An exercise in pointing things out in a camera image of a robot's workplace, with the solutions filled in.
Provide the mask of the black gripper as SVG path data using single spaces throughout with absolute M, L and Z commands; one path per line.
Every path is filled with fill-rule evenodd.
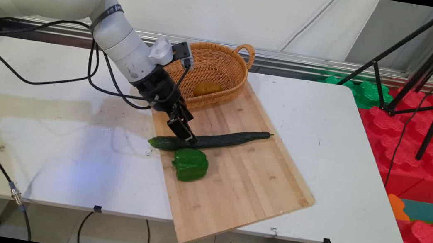
M 163 66 L 156 66 L 147 76 L 134 82 L 133 87 L 151 108 L 169 115 L 166 124 L 179 140 L 195 144 L 198 139 L 188 124 L 194 117 L 179 90 L 188 72 L 189 70 L 185 70 L 178 82 L 175 82 Z

